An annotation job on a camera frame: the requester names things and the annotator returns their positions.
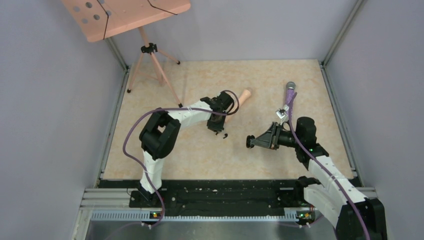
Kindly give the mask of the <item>black glossy earbud charging case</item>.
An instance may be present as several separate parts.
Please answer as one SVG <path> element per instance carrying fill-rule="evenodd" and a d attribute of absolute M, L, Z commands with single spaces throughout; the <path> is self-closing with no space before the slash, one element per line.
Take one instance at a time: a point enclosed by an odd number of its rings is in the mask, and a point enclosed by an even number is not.
<path fill-rule="evenodd" d="M 254 135 L 248 135 L 246 137 L 246 144 L 245 145 L 248 149 L 252 149 L 255 146 L 255 144 L 253 143 L 254 140 L 255 140 Z"/>

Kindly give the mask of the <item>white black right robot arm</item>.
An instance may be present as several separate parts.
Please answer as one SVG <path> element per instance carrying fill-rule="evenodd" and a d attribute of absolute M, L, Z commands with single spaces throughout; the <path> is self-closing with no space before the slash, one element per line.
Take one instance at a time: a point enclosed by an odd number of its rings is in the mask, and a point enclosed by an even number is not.
<path fill-rule="evenodd" d="M 387 225 L 383 203 L 358 190 L 335 166 L 329 153 L 317 142 L 317 128 L 310 117 L 297 119 L 296 128 L 286 130 L 273 122 L 258 137 L 249 135 L 246 147 L 277 150 L 293 148 L 297 160 L 312 177 L 295 182 L 293 200 L 299 206 L 311 204 L 332 224 L 339 240 L 386 240 Z"/>

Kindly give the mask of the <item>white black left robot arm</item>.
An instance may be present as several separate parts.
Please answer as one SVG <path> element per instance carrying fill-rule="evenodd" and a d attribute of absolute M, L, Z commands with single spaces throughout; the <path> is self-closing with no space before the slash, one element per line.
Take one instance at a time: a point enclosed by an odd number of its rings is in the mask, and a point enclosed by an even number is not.
<path fill-rule="evenodd" d="M 219 134 L 225 130 L 225 120 L 240 108 L 234 92 L 223 90 L 218 96 L 203 97 L 177 110 L 157 108 L 139 134 L 145 171 L 140 180 L 141 200 L 149 207 L 160 202 L 162 169 L 165 158 L 172 152 L 181 129 L 206 122 L 208 130 Z"/>

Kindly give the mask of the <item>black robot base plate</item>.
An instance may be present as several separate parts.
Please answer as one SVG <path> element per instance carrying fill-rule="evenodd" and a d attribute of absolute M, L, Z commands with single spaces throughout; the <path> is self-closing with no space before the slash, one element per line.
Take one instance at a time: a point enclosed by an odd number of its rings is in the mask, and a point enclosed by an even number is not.
<path fill-rule="evenodd" d="M 130 193 L 131 208 L 164 208 L 166 217 L 282 217 L 312 214 L 295 180 L 163 180 L 158 193 Z"/>

